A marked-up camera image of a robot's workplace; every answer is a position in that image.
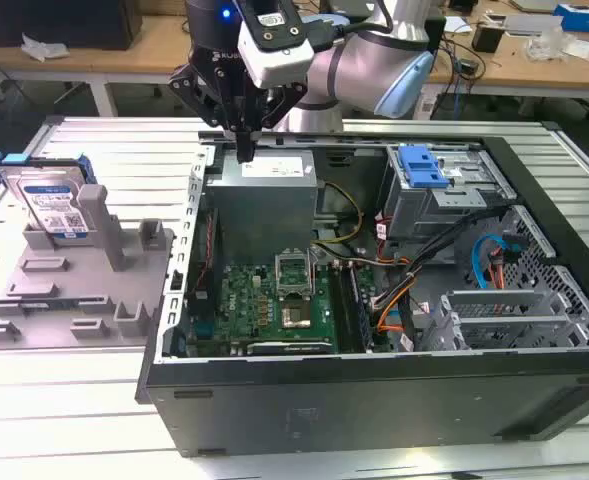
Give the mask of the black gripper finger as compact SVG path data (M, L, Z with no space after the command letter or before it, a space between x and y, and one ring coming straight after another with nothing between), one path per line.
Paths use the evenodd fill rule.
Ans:
M174 72L169 86L208 126L222 127L235 141L237 161L247 161L247 130L233 96L229 73L215 67L213 82L207 83L192 65L186 64Z
M307 86L294 82L261 89L246 83L246 161L254 158L257 139L264 129L276 126L307 93Z

